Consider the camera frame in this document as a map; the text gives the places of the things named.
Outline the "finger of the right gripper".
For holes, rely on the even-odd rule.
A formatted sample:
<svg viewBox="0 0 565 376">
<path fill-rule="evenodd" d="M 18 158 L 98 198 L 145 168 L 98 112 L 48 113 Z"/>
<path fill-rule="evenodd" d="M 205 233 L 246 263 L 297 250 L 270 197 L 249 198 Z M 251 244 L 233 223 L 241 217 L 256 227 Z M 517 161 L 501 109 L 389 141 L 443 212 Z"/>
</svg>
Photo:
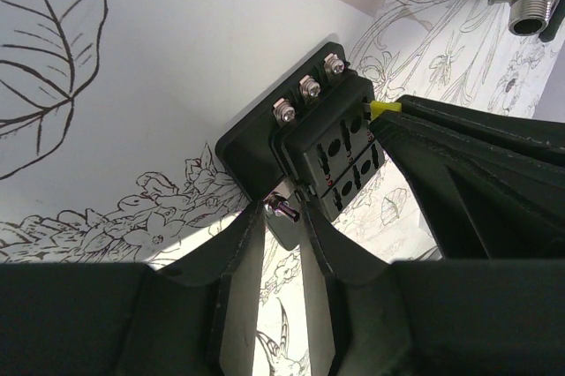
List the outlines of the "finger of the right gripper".
<svg viewBox="0 0 565 376">
<path fill-rule="evenodd" d="M 446 259 L 561 259 L 564 168 L 413 117 L 371 130 Z"/>
<path fill-rule="evenodd" d="M 402 111 L 385 111 L 382 115 L 396 113 L 537 160 L 564 158 L 563 123 L 503 116 L 412 95 L 403 95 L 395 102 L 402 104 Z"/>
</svg>

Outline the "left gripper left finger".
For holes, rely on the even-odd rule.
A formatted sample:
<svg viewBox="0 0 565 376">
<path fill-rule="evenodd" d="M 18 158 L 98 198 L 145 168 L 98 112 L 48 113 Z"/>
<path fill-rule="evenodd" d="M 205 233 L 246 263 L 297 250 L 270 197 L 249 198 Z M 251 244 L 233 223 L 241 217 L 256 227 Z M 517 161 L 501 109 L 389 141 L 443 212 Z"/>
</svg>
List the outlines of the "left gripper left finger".
<svg viewBox="0 0 565 376">
<path fill-rule="evenodd" d="M 176 262 L 4 264 L 4 375 L 249 375 L 265 212 Z"/>
</svg>

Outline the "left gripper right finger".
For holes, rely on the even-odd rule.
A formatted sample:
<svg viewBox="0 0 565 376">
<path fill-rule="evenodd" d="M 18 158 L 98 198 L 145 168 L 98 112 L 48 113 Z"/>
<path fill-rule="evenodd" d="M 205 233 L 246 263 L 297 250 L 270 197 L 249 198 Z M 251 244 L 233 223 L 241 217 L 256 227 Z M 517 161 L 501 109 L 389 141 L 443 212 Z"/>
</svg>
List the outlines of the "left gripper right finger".
<svg viewBox="0 0 565 376">
<path fill-rule="evenodd" d="M 561 375 L 564 248 L 520 258 L 520 233 L 564 227 L 564 202 L 458 191 L 500 257 L 387 263 L 301 205 L 308 342 L 316 375 Z"/>
</svg>

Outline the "yellow blade fuse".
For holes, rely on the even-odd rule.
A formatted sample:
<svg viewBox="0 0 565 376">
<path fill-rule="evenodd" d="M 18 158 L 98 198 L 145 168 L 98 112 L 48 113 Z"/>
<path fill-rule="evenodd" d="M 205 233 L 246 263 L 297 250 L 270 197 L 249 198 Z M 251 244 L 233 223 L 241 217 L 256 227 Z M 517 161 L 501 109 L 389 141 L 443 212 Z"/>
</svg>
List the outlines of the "yellow blade fuse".
<svg viewBox="0 0 565 376">
<path fill-rule="evenodd" d="M 374 120 L 382 115 L 385 111 L 401 112 L 402 104 L 400 102 L 378 102 L 371 101 L 364 105 L 365 112 L 370 115 L 370 119 Z"/>
</svg>

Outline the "black fuse box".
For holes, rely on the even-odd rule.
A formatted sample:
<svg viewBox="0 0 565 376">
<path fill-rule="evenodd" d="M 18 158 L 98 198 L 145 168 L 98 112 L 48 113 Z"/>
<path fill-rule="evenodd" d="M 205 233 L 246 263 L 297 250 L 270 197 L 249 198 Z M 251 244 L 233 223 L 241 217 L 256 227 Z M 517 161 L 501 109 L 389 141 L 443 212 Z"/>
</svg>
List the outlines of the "black fuse box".
<svg viewBox="0 0 565 376">
<path fill-rule="evenodd" d="M 298 245 L 301 201 L 333 222 L 384 164 L 369 128 L 373 99 L 372 81 L 330 41 L 217 141 L 217 157 L 249 200 L 263 202 L 285 250 Z"/>
</svg>

